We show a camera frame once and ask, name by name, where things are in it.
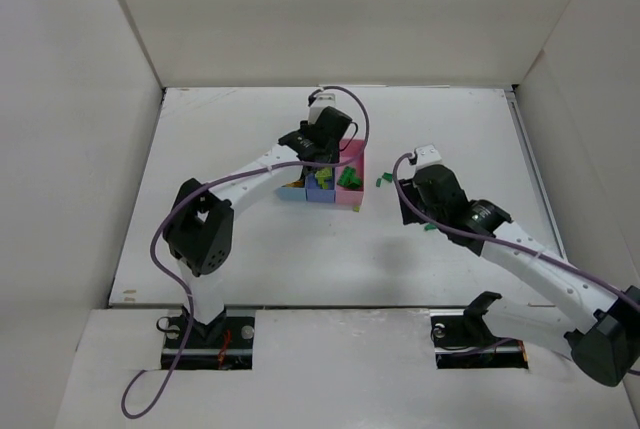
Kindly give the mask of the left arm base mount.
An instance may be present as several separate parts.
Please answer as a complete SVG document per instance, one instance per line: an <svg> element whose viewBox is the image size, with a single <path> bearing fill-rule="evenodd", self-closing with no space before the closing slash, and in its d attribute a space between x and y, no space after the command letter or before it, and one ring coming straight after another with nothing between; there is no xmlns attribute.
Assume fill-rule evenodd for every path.
<svg viewBox="0 0 640 429"><path fill-rule="evenodd" d="M156 321L156 329L164 336L160 358L163 370L168 370L173 364L187 322L185 311L163 316ZM251 370L255 322L255 313L252 311L230 310L211 330L199 331L198 325L194 324L176 370Z"/></svg>

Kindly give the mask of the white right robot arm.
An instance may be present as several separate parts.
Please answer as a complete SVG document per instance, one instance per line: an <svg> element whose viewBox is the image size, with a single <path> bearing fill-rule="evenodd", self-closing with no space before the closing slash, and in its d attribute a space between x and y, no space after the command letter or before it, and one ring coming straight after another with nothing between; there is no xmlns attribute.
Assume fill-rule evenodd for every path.
<svg viewBox="0 0 640 429"><path fill-rule="evenodd" d="M547 306L513 303L485 291L454 328L471 352L506 340L531 342L570 359L601 385L615 387L639 360L639 289L621 290L548 251L496 204L473 200L442 164L394 178L404 224L434 225L455 245L506 270Z"/></svg>

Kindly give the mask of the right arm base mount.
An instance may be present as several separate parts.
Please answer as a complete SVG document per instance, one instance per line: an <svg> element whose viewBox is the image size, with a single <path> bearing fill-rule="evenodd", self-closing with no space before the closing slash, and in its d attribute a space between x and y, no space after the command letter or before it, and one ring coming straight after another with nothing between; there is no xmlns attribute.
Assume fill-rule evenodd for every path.
<svg viewBox="0 0 640 429"><path fill-rule="evenodd" d="M493 335L483 316L502 296L485 291L463 309L436 310L430 315L430 338L441 370L528 369L521 341Z"/></svg>

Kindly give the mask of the pale green curved brick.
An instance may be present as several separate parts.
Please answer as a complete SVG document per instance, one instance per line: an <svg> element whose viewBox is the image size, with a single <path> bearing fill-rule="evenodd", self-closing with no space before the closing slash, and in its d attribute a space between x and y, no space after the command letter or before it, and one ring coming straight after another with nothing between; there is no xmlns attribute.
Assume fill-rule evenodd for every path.
<svg viewBox="0 0 640 429"><path fill-rule="evenodd" d="M317 184L322 189L328 189L329 183L333 179L333 169L330 167L324 167L324 168L318 169L315 172L314 176Z"/></svg>

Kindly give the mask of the dark green plate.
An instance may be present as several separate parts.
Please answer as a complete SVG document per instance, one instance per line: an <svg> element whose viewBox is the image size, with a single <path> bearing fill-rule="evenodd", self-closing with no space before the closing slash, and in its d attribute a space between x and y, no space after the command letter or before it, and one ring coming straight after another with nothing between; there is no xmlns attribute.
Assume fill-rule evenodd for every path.
<svg viewBox="0 0 640 429"><path fill-rule="evenodd" d="M357 176L356 169L351 166L345 166L337 180L337 185L343 188L349 188L349 182L353 178L359 178Z"/></svg>

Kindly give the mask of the dark green heart brick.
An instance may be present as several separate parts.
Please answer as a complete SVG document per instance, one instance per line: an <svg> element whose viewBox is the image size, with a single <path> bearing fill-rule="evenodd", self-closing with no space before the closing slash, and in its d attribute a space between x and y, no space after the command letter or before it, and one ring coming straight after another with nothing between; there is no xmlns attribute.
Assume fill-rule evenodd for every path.
<svg viewBox="0 0 640 429"><path fill-rule="evenodd" d="M361 190L363 187L363 182L360 178L353 178L349 182L350 190Z"/></svg>

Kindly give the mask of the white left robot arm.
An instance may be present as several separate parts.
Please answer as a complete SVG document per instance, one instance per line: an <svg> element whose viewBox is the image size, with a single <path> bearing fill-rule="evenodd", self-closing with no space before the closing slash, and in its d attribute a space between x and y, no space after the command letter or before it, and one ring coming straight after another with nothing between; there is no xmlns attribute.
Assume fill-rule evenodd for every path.
<svg viewBox="0 0 640 429"><path fill-rule="evenodd" d="M277 188L299 179L316 163L339 161L340 142L352 118L327 106L280 137L254 162L241 169L246 177L228 181L199 194L163 230L170 254L193 294L185 309L194 318L194 331L213 339L222 332L226 308L217 289L217 271L232 249L235 220Z"/></svg>

